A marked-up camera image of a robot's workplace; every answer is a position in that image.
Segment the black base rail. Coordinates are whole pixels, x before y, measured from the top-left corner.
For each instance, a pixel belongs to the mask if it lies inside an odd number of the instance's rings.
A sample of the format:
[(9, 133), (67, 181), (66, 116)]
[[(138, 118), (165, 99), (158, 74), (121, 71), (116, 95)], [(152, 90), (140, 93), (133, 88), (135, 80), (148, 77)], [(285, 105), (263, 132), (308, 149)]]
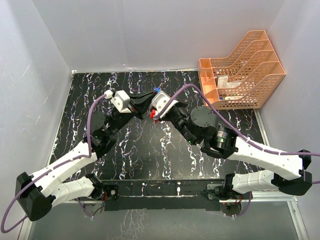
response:
[(105, 211), (192, 210), (219, 211), (220, 203), (208, 196), (209, 185), (221, 179), (104, 180)]

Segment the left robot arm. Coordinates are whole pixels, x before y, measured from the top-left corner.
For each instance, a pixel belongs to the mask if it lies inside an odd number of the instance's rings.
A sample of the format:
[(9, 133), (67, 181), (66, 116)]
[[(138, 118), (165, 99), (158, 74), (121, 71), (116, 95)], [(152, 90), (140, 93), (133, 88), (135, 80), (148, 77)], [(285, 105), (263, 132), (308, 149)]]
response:
[(21, 173), (16, 179), (15, 194), (29, 220), (43, 218), (54, 206), (70, 199), (99, 199), (104, 188), (96, 177), (90, 175), (68, 184), (64, 181), (105, 156), (115, 145), (118, 131), (134, 117), (143, 119), (156, 94), (156, 90), (146, 93), (107, 90), (92, 103), (85, 137), (76, 147), (41, 170)]

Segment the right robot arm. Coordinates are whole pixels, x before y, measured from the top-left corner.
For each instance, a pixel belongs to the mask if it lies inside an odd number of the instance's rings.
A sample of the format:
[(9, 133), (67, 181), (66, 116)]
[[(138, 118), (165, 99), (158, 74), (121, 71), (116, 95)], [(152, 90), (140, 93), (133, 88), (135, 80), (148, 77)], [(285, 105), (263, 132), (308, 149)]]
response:
[(309, 156), (285, 156), (266, 145), (249, 143), (232, 129), (219, 126), (218, 116), (208, 107), (198, 106), (188, 112), (185, 103), (175, 100), (159, 120), (171, 122), (191, 145), (202, 143), (200, 150), (210, 157), (242, 161), (262, 169), (246, 174), (227, 174), (223, 185), (208, 190), (218, 199), (233, 199), (259, 190), (279, 190), (288, 195), (303, 196), (313, 185), (312, 174), (306, 171), (311, 162)]

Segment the orange file organizer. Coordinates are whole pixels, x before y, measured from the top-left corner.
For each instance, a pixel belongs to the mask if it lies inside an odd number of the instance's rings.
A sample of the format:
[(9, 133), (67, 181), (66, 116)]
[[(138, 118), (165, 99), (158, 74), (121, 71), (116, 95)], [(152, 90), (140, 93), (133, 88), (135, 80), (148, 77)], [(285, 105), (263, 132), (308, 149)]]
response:
[[(218, 76), (243, 82), (235, 88), (217, 88)], [(259, 109), (286, 76), (265, 30), (246, 33), (227, 57), (201, 58), (201, 90), (217, 110)]]

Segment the papers in organizer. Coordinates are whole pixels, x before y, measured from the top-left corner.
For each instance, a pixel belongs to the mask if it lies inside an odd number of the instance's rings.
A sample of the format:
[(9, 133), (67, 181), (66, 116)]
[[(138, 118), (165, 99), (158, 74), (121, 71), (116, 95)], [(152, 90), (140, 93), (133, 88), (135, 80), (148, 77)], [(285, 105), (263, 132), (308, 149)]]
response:
[(217, 88), (236, 88), (238, 87), (243, 80), (229, 81), (229, 77), (227, 75), (221, 75), (217, 77)]

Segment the red and metal key holder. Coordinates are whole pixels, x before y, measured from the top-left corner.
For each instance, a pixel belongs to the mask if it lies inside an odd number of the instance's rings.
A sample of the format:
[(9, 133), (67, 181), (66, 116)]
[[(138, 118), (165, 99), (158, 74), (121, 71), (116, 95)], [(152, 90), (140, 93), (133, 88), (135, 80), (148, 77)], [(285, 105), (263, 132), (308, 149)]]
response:
[(158, 111), (156, 109), (152, 109), (150, 112), (150, 118), (155, 122), (158, 123), (159, 120), (155, 118), (155, 115), (158, 114)]

